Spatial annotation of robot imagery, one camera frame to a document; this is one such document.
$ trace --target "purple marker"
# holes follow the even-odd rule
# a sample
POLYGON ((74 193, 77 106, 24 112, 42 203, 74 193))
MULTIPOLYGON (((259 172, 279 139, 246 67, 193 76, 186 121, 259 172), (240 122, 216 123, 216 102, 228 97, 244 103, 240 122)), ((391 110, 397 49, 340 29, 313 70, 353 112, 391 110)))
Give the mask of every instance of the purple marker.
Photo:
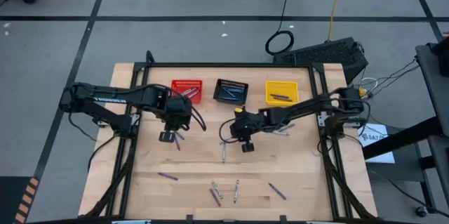
POLYGON ((158 174, 163 176, 163 177, 166 177, 166 178, 170 178, 170 179, 173 179, 173 180, 176 180, 176 181, 178 180, 178 178, 175 178, 174 176, 170 176, 167 173, 158 172, 158 174))
POLYGON ((217 205, 219 207, 222 207, 222 205, 220 204, 220 201, 218 200, 217 196, 215 195, 215 193, 213 193, 212 189, 209 189, 210 193, 212 194, 213 199, 215 199, 215 202, 217 202, 217 205))
POLYGON ((176 143, 176 148, 178 151, 181 151, 181 146, 180 146, 180 142, 177 141, 177 138, 175 136, 175 143, 176 143))

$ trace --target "cord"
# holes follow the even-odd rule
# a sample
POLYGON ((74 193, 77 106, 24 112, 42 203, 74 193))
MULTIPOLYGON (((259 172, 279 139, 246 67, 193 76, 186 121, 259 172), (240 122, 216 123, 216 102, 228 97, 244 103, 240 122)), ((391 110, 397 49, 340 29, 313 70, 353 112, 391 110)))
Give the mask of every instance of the cord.
POLYGON ((293 36, 293 33, 292 33, 292 32, 287 31, 287 30, 285 30, 285 31, 279 31, 279 30, 281 30, 281 26, 282 26, 282 22, 283 22, 283 16, 284 16, 284 13, 286 12, 286 5, 287 5, 287 0, 284 0, 284 2, 283 2, 283 8, 282 8, 281 21, 280 21, 280 23, 279 23, 279 27, 278 27, 277 31, 276 31, 276 32, 275 32, 275 33, 268 39, 268 41, 265 43, 265 51, 266 51, 268 54, 272 55, 272 56, 278 55, 278 54, 280 54, 280 53, 288 52, 290 49, 292 49, 293 44, 295 43, 295 37, 293 36), (273 40, 274 38, 276 38, 276 37, 277 37, 278 35, 280 35, 280 34, 287 34, 287 35, 290 37, 290 43, 289 43, 283 50, 281 50, 281 51, 278 51, 278 52, 272 52, 272 51, 270 51, 270 50, 269 50, 269 44, 272 42, 272 40, 273 40))
POLYGON ((330 14, 330 23, 329 23, 329 34, 327 42, 330 42, 330 38, 332 37, 332 28, 333 28, 333 20, 334 20, 334 12, 335 7, 337 6, 338 0, 334 0, 334 5, 332 6, 332 13, 330 14))
POLYGON ((369 127, 369 126, 366 126, 366 125, 364 127, 366 127, 367 129, 370 129, 371 131, 374 131, 374 132, 380 134, 381 136, 389 136, 388 133, 380 133, 379 131, 373 129, 372 127, 369 127))
POLYGON ((395 81, 398 81, 398 80, 399 80, 401 77, 403 77, 405 74, 407 74, 407 73, 409 73, 409 72, 412 72, 412 71, 416 70, 416 69, 419 68, 419 67, 420 67, 420 66, 416 66, 416 67, 413 67, 413 68, 411 68, 411 69, 405 71, 403 74, 401 74, 400 76, 398 76, 395 80, 389 82, 386 86, 383 86, 380 90, 378 90, 376 93, 374 93, 374 95, 377 95, 381 90, 383 90, 383 89, 385 89, 386 87, 390 86, 390 85, 391 85, 392 83, 394 83, 395 81))
POLYGON ((434 208, 434 207, 432 207, 432 206, 430 206, 430 205, 428 205, 428 204, 426 204, 426 203, 420 201, 419 199, 415 198, 415 197, 412 196, 412 195, 409 195, 407 192, 405 192, 404 190, 402 190, 397 184, 395 184, 395 183, 394 183, 393 181, 391 181, 390 179, 385 178, 384 176, 378 174, 377 172, 371 171, 370 169, 368 169, 368 171, 371 172, 371 173, 373 173, 373 174, 375 174, 376 176, 379 176, 380 178, 382 178, 382 179, 388 181, 389 183, 391 183, 391 185, 393 185, 399 192, 401 192, 402 194, 404 194, 406 197, 408 197, 409 199, 413 200, 414 202, 417 202, 418 204, 421 204, 422 206, 425 206, 425 207, 427 207, 428 209, 431 209, 432 211, 434 211, 434 212, 436 212, 436 213, 439 213, 439 214, 441 214, 442 216, 444 216, 444 217, 446 217, 446 218, 449 218, 449 214, 447 214, 447 213, 445 213, 445 212, 443 212, 443 211, 440 211, 440 210, 438 210, 438 209, 436 209, 436 208, 434 208))
POLYGON ((242 117, 242 118, 228 119, 228 120, 226 120, 225 122, 223 122, 222 125, 220 126, 220 129, 218 129, 218 136, 219 136, 220 139, 221 139, 222 141, 224 141, 225 143, 236 143, 236 142, 239 141, 239 139, 237 139, 237 140, 232 140, 232 141, 227 141, 227 140, 225 140, 225 139, 223 138, 223 136, 222 136, 222 128, 223 128, 223 126, 224 126, 226 123, 229 123, 229 122, 231 122, 231 121, 236 121, 236 120, 238 120, 238 119, 243 119, 243 117, 242 117))
POLYGON ((355 142, 357 142, 361 147, 363 147, 362 143, 360 142, 360 140, 358 140, 357 138, 347 135, 346 133, 344 134, 345 137, 349 137, 350 139, 354 140, 355 142))
MULTIPOLYGON (((321 150, 320 150, 320 144, 323 142, 323 140, 319 140, 318 144, 316 145, 316 150, 318 150, 318 152, 320 152, 321 154, 324 154, 321 150)), ((332 148, 334 147, 334 140, 331 141, 330 147, 328 148, 328 151, 326 154, 329 154, 329 151, 332 150, 332 148)))
POLYGON ((91 163, 92 163, 92 159, 93 157, 97 154, 97 152, 99 150, 101 150, 102 147, 106 146, 108 143, 110 143, 115 137, 117 137, 116 135, 113 135, 109 140, 105 141, 103 144, 101 144, 99 147, 97 147, 97 149, 92 153, 91 157, 89 158, 89 162, 87 165, 87 172, 89 172, 89 169, 91 168, 91 163))
POLYGON ((397 131, 402 131, 402 129, 398 129, 397 127, 390 126, 390 125, 386 125, 385 123, 382 123, 382 122, 378 121, 376 118, 374 118, 374 116, 373 116, 372 114, 370 115, 370 118, 373 119, 374 121, 376 121, 376 122, 379 123, 379 124, 382 124, 382 125, 391 127, 391 128, 393 128, 393 129, 396 129, 397 131))
MULTIPOLYGON (((413 64, 414 62, 416 62, 416 58, 415 59, 413 59, 410 63, 408 63, 406 66, 404 66, 404 67, 402 67, 400 70, 398 70, 398 71, 396 71, 396 72, 394 72, 393 74, 391 74, 391 75, 389 75, 389 77, 380 77, 380 78, 377 78, 376 80, 381 80, 381 79, 385 79, 382 83, 380 83, 379 84, 379 86, 381 85, 381 84, 383 84, 385 81, 387 81, 387 80, 389 80, 389 79, 393 79, 393 78, 397 78, 397 77, 401 77, 401 75, 399 75, 399 76, 394 76, 395 74, 398 74, 399 72, 401 72, 402 70, 404 70, 405 68, 407 68, 408 66, 410 66, 411 64, 413 64)), ((367 85, 367 84, 372 84, 372 83, 375 83, 375 81, 371 81, 371 82, 368 82, 368 83, 364 83, 364 84, 361 84, 361 85, 359 85, 359 87, 360 86, 363 86, 363 85, 367 85)))
POLYGON ((79 127, 78 125, 76 125, 73 121, 72 121, 72 113, 69 113, 69 122, 72 126, 74 126, 75 128, 77 128, 82 134, 84 134, 85 136, 87 136, 89 139, 93 140, 94 142, 96 142, 97 140, 94 139, 94 137, 90 136, 88 133, 86 133, 81 127, 79 127))

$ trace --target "white sticker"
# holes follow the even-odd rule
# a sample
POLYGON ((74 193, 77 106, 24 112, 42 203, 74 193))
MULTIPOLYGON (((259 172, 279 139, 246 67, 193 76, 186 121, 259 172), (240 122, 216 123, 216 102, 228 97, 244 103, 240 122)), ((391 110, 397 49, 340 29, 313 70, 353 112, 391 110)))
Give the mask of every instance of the white sticker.
MULTIPOLYGON (((358 133, 360 134, 363 130, 363 127, 358 129, 358 133)), ((360 142, 362 146, 368 146, 369 144, 373 144, 378 140, 381 140, 387 137, 387 127, 379 124, 366 124, 365 130, 363 134, 360 136, 360 142)), ((365 162, 372 163, 383 163, 383 164, 394 164, 394 155, 392 152, 388 152, 385 154, 381 154, 379 156, 370 158, 365 160, 365 162)))

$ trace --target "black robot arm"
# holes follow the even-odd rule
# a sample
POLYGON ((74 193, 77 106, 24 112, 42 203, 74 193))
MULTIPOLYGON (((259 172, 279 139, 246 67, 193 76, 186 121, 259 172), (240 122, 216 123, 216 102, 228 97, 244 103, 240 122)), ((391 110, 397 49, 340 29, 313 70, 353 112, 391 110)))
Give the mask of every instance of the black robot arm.
MULTIPOLYGON (((74 83, 64 89, 59 108, 68 113, 83 112, 91 116, 95 123, 102 121, 109 124, 115 134, 132 138, 137 133, 135 124, 139 119, 135 114, 115 114, 95 102, 130 104, 143 111, 152 112, 161 119, 166 125, 159 140, 172 143, 175 139, 174 131, 189 130, 194 108, 190 99, 179 93, 176 96, 170 96, 171 91, 174 90, 161 84, 114 88, 74 83)), ((199 114, 198 116, 201 128, 205 131, 206 125, 201 116, 199 114)))
POLYGON ((261 131, 272 132, 286 126, 290 121, 316 112, 331 112, 325 122, 326 134, 331 137, 342 137, 343 124, 352 116, 363 111, 363 101, 357 89, 338 88, 332 93, 318 95, 316 98, 292 105, 290 107, 272 107, 259 109, 257 114, 237 108, 234 112, 235 122, 230 126, 232 138, 244 142, 243 152, 254 151, 251 135, 261 131))

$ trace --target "wooden table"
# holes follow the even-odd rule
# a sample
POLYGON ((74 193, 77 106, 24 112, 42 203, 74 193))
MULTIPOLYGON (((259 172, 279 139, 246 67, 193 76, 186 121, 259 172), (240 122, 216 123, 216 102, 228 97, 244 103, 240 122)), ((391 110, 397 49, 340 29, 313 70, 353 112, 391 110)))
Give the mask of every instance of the wooden table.
MULTIPOLYGON (((133 64, 116 64, 111 86, 129 88, 133 64)), ((346 86, 341 65, 325 65, 329 91, 346 86)), ((309 73, 302 68, 230 68, 230 67, 152 67, 148 83, 170 86, 172 79, 202 79, 203 100, 195 108, 203 116, 207 131, 192 120, 190 130, 181 133, 181 151, 175 144, 158 141, 163 124, 144 112, 138 138, 126 218, 195 220, 332 220, 322 156, 316 150, 319 139, 315 115, 295 120, 290 136, 269 133, 253 135, 254 152, 242 153, 241 144, 227 146, 227 162, 222 163, 222 146, 217 131, 222 122, 234 118, 233 105, 213 100, 217 79, 249 84, 247 110, 266 107, 265 81, 296 81, 300 101, 312 98, 309 73), (170 180, 157 174, 169 173, 170 180), (239 199, 233 203, 236 180, 240 180, 239 199), (222 207, 211 197, 215 181, 224 195, 222 207), (287 196, 284 201, 269 186, 274 184, 287 196)), ((125 106, 107 104, 115 113, 125 106)), ((229 134, 226 126, 224 135, 229 134)), ((355 129, 345 133, 357 137, 355 129)), ((109 128, 100 129, 98 145, 112 136, 109 128)), ((79 213, 89 211, 111 183, 118 139, 108 144, 94 158, 79 213)), ((377 215, 361 146, 350 139, 340 140, 347 184, 359 201, 377 215)), ((335 186, 341 200, 339 187, 335 186)), ((121 189, 117 191, 120 199, 121 189)), ((115 213, 119 200, 116 200, 115 213)), ((339 204, 343 216, 343 204, 339 204)))

